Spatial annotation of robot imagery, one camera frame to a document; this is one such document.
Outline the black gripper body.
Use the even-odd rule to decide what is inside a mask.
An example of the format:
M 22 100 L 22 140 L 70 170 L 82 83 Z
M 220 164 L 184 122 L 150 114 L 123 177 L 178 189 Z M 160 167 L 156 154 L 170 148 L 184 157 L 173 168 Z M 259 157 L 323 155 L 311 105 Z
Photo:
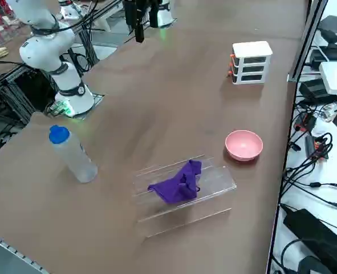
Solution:
M 158 7 L 159 1 L 157 0 L 141 0 L 141 1 L 124 1 L 125 15 L 130 16 L 135 11 L 144 12 L 148 7 Z

